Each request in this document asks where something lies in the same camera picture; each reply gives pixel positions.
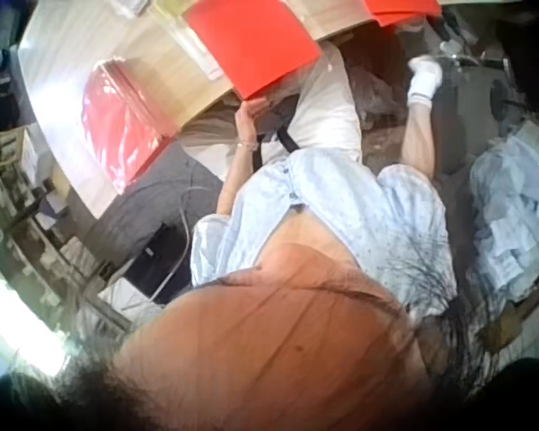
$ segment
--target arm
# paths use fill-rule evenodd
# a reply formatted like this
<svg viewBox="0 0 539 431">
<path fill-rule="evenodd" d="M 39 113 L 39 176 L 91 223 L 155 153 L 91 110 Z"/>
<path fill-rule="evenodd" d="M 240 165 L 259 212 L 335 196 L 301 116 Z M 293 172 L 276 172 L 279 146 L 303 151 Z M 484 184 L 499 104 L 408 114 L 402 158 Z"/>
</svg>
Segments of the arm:
<svg viewBox="0 0 539 431">
<path fill-rule="evenodd" d="M 433 178 L 435 146 L 431 131 L 431 108 L 421 103 L 410 105 L 403 138 L 401 163 L 414 167 Z"/>
<path fill-rule="evenodd" d="M 250 179 L 252 173 L 252 151 L 246 146 L 238 146 L 230 170 L 225 178 L 224 186 L 217 199 L 216 212 L 218 214 L 229 216 L 232 213 L 237 192 Z"/>
<path fill-rule="evenodd" d="M 266 98 L 243 101 L 240 109 L 235 113 L 235 125 L 240 144 L 235 151 L 232 165 L 217 200 L 216 212 L 222 216 L 232 214 L 238 191 L 252 176 L 252 152 L 258 147 L 254 119 L 268 106 Z"/>
<path fill-rule="evenodd" d="M 401 162 L 432 178 L 436 157 L 431 130 L 431 100 L 441 85 L 442 72 L 439 64 L 431 57 L 414 58 L 410 68 L 414 75 L 408 92 L 407 104 L 410 111 Z"/>
</svg>

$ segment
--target white cloth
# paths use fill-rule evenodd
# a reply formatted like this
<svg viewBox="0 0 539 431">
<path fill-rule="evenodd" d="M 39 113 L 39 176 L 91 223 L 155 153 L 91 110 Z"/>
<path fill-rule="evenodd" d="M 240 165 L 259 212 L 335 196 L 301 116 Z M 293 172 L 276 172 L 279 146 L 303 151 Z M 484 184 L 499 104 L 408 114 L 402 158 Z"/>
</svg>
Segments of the white cloth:
<svg viewBox="0 0 539 431">
<path fill-rule="evenodd" d="M 338 148 L 361 162 L 361 129 L 341 53 L 331 43 L 322 44 L 323 55 L 314 64 L 292 74 L 271 95 L 279 100 L 300 93 L 288 132 L 301 148 Z M 176 139 L 186 153 L 225 180 L 234 157 L 237 132 L 235 109 L 212 110 L 191 121 Z M 261 146 L 264 164 L 288 152 L 274 137 Z"/>
<path fill-rule="evenodd" d="M 479 211 L 471 277 L 486 282 L 498 301 L 527 297 L 539 276 L 539 128 L 527 121 L 506 142 L 483 154 L 471 170 Z"/>
</svg>

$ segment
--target cable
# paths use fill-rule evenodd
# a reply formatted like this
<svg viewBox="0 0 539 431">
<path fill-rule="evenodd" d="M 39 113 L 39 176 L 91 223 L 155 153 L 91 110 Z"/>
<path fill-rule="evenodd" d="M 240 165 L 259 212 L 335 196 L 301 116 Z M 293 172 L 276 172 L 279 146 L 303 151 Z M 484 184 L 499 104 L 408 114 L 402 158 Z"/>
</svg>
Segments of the cable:
<svg viewBox="0 0 539 431">
<path fill-rule="evenodd" d="M 186 211 L 185 211 L 185 205 L 184 205 L 184 202 L 182 202 L 183 198 L 186 196 L 186 194 L 189 192 L 189 191 L 192 191 L 192 190 L 206 190 L 206 191 L 211 191 L 211 189 L 208 189 L 206 187 L 201 187 L 201 186 L 192 186 L 192 187 L 188 187 L 187 189 L 185 189 L 181 195 L 180 195 L 180 216 L 181 216 L 181 223 L 183 224 L 183 227 L 184 227 L 184 232 L 186 233 L 186 245 L 184 247 L 184 251 L 180 257 L 180 259 L 175 263 L 175 265 L 172 267 L 172 270 L 170 271 L 170 273 L 166 276 L 166 278 L 163 280 L 163 282 L 158 286 L 158 288 L 155 290 L 154 294 L 149 297 L 148 299 L 146 299 L 145 301 L 141 301 L 139 303 L 134 303 L 134 304 L 131 304 L 131 305 L 128 305 L 122 309 L 120 309 L 121 312 L 125 312 L 127 310 L 131 310 L 133 308 L 136 308 L 140 305 L 143 305 L 145 303 L 152 303 L 154 301 L 154 299 L 162 292 L 163 288 L 168 284 L 168 282 L 172 279 L 173 275 L 176 273 L 176 271 L 178 270 L 178 268 L 180 267 L 180 265 L 182 264 L 182 262 L 186 259 L 186 256 L 188 254 L 188 250 L 190 249 L 190 242 L 191 242 L 191 238 L 190 238 L 190 225 L 188 224 L 188 219 L 186 217 Z"/>
</svg>

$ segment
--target red folder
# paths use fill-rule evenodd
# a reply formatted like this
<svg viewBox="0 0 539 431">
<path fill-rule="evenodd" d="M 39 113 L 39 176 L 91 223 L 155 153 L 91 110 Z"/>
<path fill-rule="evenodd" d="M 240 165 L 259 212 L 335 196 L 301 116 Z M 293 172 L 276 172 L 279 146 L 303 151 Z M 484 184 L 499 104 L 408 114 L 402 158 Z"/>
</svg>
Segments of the red folder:
<svg viewBox="0 0 539 431">
<path fill-rule="evenodd" d="M 321 55 L 280 0 L 200 0 L 183 16 L 243 99 Z"/>
<path fill-rule="evenodd" d="M 404 22 L 416 15 L 440 15 L 437 0 L 363 0 L 382 27 Z"/>
</svg>

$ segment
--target white pants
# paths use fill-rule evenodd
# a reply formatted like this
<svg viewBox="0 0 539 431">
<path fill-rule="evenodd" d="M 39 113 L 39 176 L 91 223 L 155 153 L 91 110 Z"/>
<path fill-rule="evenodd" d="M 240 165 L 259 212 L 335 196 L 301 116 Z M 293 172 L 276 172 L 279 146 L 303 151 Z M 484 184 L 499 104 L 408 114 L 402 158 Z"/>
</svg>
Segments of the white pants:
<svg viewBox="0 0 539 431">
<path fill-rule="evenodd" d="M 300 148 L 338 148 L 361 163 L 361 129 L 341 53 L 328 42 L 322 44 L 322 50 L 315 64 L 289 76 L 270 98 L 279 101 L 300 93 L 287 130 Z M 235 153 L 234 114 L 231 107 L 210 110 L 191 121 L 176 140 L 220 180 L 225 180 Z M 264 164 L 287 155 L 276 137 L 261 145 Z"/>
</svg>

